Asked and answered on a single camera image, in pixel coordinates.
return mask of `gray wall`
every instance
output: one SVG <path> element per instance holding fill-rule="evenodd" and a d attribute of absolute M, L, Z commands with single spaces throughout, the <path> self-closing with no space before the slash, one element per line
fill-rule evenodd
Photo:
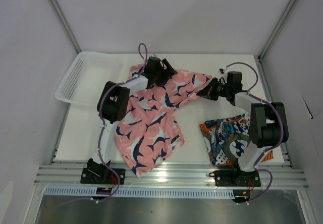
<path fill-rule="evenodd" d="M 305 170 L 317 213 L 323 205 L 323 0 L 300 0 L 264 60 L 274 98 L 285 104 L 289 151 Z M 303 101 L 312 112 L 309 119 Z"/>
<path fill-rule="evenodd" d="M 76 56 L 47 0 L 0 0 L 0 190 L 13 181 L 3 223 L 19 223 L 66 105 L 54 91 Z"/>
<path fill-rule="evenodd" d="M 258 54 L 288 0 L 58 0 L 83 50 Z"/>

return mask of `black mounting bracket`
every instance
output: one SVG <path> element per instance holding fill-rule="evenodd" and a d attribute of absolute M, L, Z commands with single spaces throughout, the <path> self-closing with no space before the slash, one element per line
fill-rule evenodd
<path fill-rule="evenodd" d="M 257 171 L 244 172 L 238 167 L 230 170 L 216 170 L 208 174 L 214 177 L 216 186 L 219 187 L 250 187 L 250 182 L 254 187 L 260 187 L 260 177 Z"/>
<path fill-rule="evenodd" d="M 123 185 L 125 182 L 126 170 L 125 169 L 113 169 L 119 175 L 120 185 Z M 103 164 L 98 164 L 93 161 L 91 158 L 87 162 L 87 167 L 82 171 L 81 175 L 81 184 L 113 184 L 113 173 L 107 169 Z"/>

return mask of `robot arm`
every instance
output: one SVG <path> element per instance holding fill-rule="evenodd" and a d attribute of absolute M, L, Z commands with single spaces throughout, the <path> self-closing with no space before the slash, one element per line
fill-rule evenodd
<path fill-rule="evenodd" d="M 225 97 L 232 105 L 244 109 L 250 113 L 250 144 L 238 159 L 239 169 L 245 172 L 254 171 L 254 163 L 260 162 L 265 157 L 264 151 L 274 147 L 281 135 L 278 119 L 271 107 L 251 97 L 242 90 L 241 72 L 228 72 L 227 82 L 213 78 L 210 84 L 201 90 L 198 95 L 207 99 L 217 100 Z M 284 129 L 282 142 L 288 139 L 288 127 L 284 105 L 280 102 L 270 102 L 278 112 Z"/>
<path fill-rule="evenodd" d="M 101 113 L 105 121 L 104 129 L 97 142 L 97 148 L 89 159 L 87 167 L 83 169 L 82 184 L 109 184 L 111 175 L 102 162 L 110 165 L 111 146 L 114 143 L 114 134 L 118 123 L 122 120 L 127 111 L 128 100 L 130 95 L 136 94 L 137 91 L 146 89 L 152 84 L 157 86 L 164 85 L 177 72 L 172 68 L 166 59 L 160 60 L 156 57 L 150 57 L 141 75 L 134 75 L 132 79 L 127 80 L 123 85 L 116 85 L 114 82 L 107 82 L 101 94 L 97 105 L 97 111 Z M 114 169 L 123 175 L 123 169 Z"/>

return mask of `fabric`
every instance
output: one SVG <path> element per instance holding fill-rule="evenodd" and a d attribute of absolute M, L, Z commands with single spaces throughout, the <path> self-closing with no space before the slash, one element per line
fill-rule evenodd
<path fill-rule="evenodd" d="M 141 67 L 132 67 L 131 75 Z M 164 86 L 151 86 L 130 96 L 126 116 L 117 127 L 117 147 L 139 178 L 183 146 L 184 138 L 174 111 L 196 100 L 196 93 L 212 78 L 186 70 L 177 72 Z"/>
<path fill-rule="evenodd" d="M 206 121 L 200 129 L 213 165 L 233 165 L 249 145 L 250 116 Z M 264 160 L 273 158 L 269 152 Z"/>

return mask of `purple cable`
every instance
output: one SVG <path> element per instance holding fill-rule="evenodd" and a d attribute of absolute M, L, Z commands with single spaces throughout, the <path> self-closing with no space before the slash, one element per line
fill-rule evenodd
<path fill-rule="evenodd" d="M 256 199 L 258 199 L 259 197 L 261 197 L 262 195 L 264 195 L 268 190 L 269 190 L 269 188 L 271 187 L 271 185 L 272 185 L 272 182 L 273 182 L 273 174 L 269 171 L 269 170 L 266 170 L 266 169 L 257 169 L 257 164 L 261 161 L 261 159 L 264 157 L 264 155 L 265 155 L 265 153 L 266 152 L 268 152 L 268 151 L 271 151 L 271 150 L 273 150 L 274 148 L 276 148 L 276 147 L 278 147 L 278 146 L 280 146 L 281 144 L 282 144 L 282 142 L 283 142 L 283 137 L 284 137 L 284 129 L 283 129 L 283 122 L 282 122 L 282 119 L 281 119 L 281 117 L 280 117 L 280 115 L 278 114 L 278 112 L 277 112 L 277 110 L 274 108 L 274 106 L 272 105 L 272 104 L 270 104 L 270 102 L 268 102 L 268 101 L 266 101 L 266 100 L 263 100 L 263 99 L 261 99 L 261 98 L 259 98 L 259 97 L 257 97 L 257 96 L 255 96 L 255 95 L 253 95 L 253 94 L 251 94 L 250 93 L 250 90 L 251 89 L 253 89 L 255 86 L 256 86 L 256 84 L 258 83 L 258 80 L 259 80 L 259 77 L 258 77 L 258 73 L 257 73 L 257 71 L 252 67 L 252 66 L 250 66 L 250 65 L 248 65 L 248 64 L 246 64 L 246 63 L 243 63 L 243 62 L 236 62 L 236 63 L 232 63 L 232 64 L 229 64 L 229 65 L 227 65 L 227 68 L 228 67 L 230 67 L 230 66 L 232 66 L 232 65 L 236 65 L 236 64 L 242 64 L 242 65 L 245 65 L 245 66 L 248 66 L 249 68 L 251 68 L 252 70 L 253 70 L 253 72 L 255 73 L 255 75 L 256 75 L 256 82 L 247 90 L 247 94 L 250 96 L 250 97 L 252 97 L 252 98 L 254 98 L 254 99 L 256 99 L 256 100 L 259 100 L 260 102 L 263 102 L 263 103 L 265 103 L 265 104 L 267 104 L 272 110 L 273 110 L 273 112 L 275 113 L 275 115 L 276 115 L 276 117 L 277 117 L 277 119 L 278 119 L 278 124 L 279 124 L 279 127 L 280 127 L 280 130 L 281 130 L 281 135 L 280 135 L 280 138 L 279 138 L 279 141 L 278 141 L 278 143 L 274 146 L 274 147 L 270 147 L 270 148 L 268 148 L 268 149 L 266 149 L 260 156 L 259 156 L 259 158 L 257 158 L 257 160 L 254 162 L 254 164 L 253 164 L 253 166 L 254 166 L 254 168 L 256 169 L 256 170 L 258 170 L 258 171 L 263 171 L 263 172 L 267 172 L 267 173 L 269 173 L 269 175 L 270 175 L 270 181 L 269 181 L 269 184 L 268 184 L 268 186 L 267 186 L 267 188 L 260 194 L 260 195 L 258 195 L 257 197 L 255 197 L 255 198 L 253 198 L 253 199 L 251 199 L 251 200 L 249 200 L 248 202 L 251 202 L 251 201 L 254 201 L 254 200 L 256 200 Z"/>
<path fill-rule="evenodd" d="M 269 188 L 271 187 L 272 182 L 273 182 L 273 174 L 272 174 L 272 172 L 270 172 L 269 170 L 266 170 L 266 169 L 257 169 L 257 170 L 267 172 L 271 176 L 271 178 L 269 180 L 269 184 L 268 184 L 267 188 L 260 195 L 254 197 L 251 200 L 248 200 L 248 203 L 260 198 L 261 196 L 263 196 L 269 190 Z"/>
<path fill-rule="evenodd" d="M 145 48 L 145 58 L 143 57 L 143 55 L 141 54 L 141 51 L 140 51 L 140 47 L 141 46 L 144 46 L 144 48 Z M 113 90 L 115 87 L 117 87 L 117 86 L 119 86 L 119 85 L 124 85 L 124 84 L 126 84 L 126 83 L 128 83 L 128 82 L 130 82 L 130 81 L 132 81 L 132 80 L 135 80 L 136 78 L 138 78 L 142 73 L 143 73 L 143 71 L 144 71 L 144 69 L 145 69 L 145 67 L 146 67 L 146 65 L 147 65 L 147 61 L 148 61 L 148 50 L 147 50 L 147 46 L 144 44 L 144 43 L 140 43 L 139 44 L 139 46 L 138 46 L 138 51 L 139 51 L 139 55 L 143 58 L 143 59 L 145 59 L 145 62 L 144 62 L 144 65 L 143 65 L 143 67 L 141 68 L 141 70 L 140 70 L 140 72 L 139 72 L 139 74 L 137 75 L 137 76 L 135 76 L 135 77 L 132 77 L 132 78 L 130 78 L 130 79 L 128 79 L 127 81 L 125 81 L 125 82 L 122 82 L 122 83 L 117 83 L 117 84 L 115 84 L 115 85 L 113 85 L 105 94 L 104 94 L 104 96 L 103 96 L 103 98 L 102 98 L 102 100 L 101 100 L 101 103 L 100 103 L 100 108 L 99 108 L 99 116 L 100 116 L 100 118 L 101 118 L 101 120 L 102 120 L 102 122 L 103 122 L 103 127 L 102 127 L 102 129 L 101 129 L 101 132 L 100 132 L 100 136 L 99 136 L 99 140 L 98 140 L 98 145 L 97 145 L 97 147 L 98 147 L 98 155 L 99 155 L 99 158 L 100 158 L 100 160 L 101 160 L 101 162 L 102 162 L 102 164 L 107 168 L 107 169 L 109 169 L 116 177 L 117 177 L 117 181 L 118 181 L 118 184 L 117 184 L 117 188 L 111 193 L 111 194 L 109 194 L 108 196 L 106 196 L 104 199 L 101 199 L 101 200 L 97 200 L 98 202 L 103 202 L 103 201 L 106 201 L 106 200 L 108 200 L 108 199 L 110 199 L 116 192 L 117 192 L 117 190 L 119 189 L 119 187 L 120 187 L 120 177 L 119 177 L 119 175 L 116 173 L 116 171 L 114 171 L 111 167 L 109 167 L 105 162 L 104 162 L 104 160 L 103 160 L 103 158 L 102 158 L 102 154 L 101 154 L 101 149 L 100 149 L 100 147 L 101 147 L 101 138 L 102 138 L 102 135 L 103 135 L 103 131 L 104 131 L 104 129 L 105 129 L 105 120 L 104 120 L 104 118 L 103 118 L 103 116 L 102 116 L 102 106 L 103 106 L 103 102 L 105 101 L 105 99 L 106 99 L 106 97 L 109 95 L 109 93 L 111 92 L 111 90 Z M 73 203 L 73 202 L 76 202 L 76 201 L 79 201 L 79 200 L 88 200 L 88 198 L 85 198 L 85 197 L 82 197 L 82 198 L 77 198 L 77 199 L 74 199 L 74 200 L 70 200 L 70 201 L 67 201 L 67 202 L 64 202 L 64 203 L 62 203 L 62 204 L 58 204 L 58 205 L 55 205 L 55 206 L 53 206 L 53 207 L 62 207 L 62 206 L 64 206 L 64 205 L 67 205 L 67 204 L 71 204 L 71 203 Z"/>
<path fill-rule="evenodd" d="M 227 65 L 227 68 L 230 67 L 230 66 L 236 65 L 236 64 L 242 64 L 242 65 L 245 65 L 245 66 L 251 68 L 252 71 L 254 72 L 254 74 L 256 75 L 256 82 L 247 90 L 247 92 L 249 92 L 258 83 L 258 80 L 259 80 L 258 73 L 257 73 L 257 71 L 252 66 L 250 66 L 249 64 L 243 63 L 243 62 L 236 62 L 236 63 L 229 64 L 229 65 Z"/>

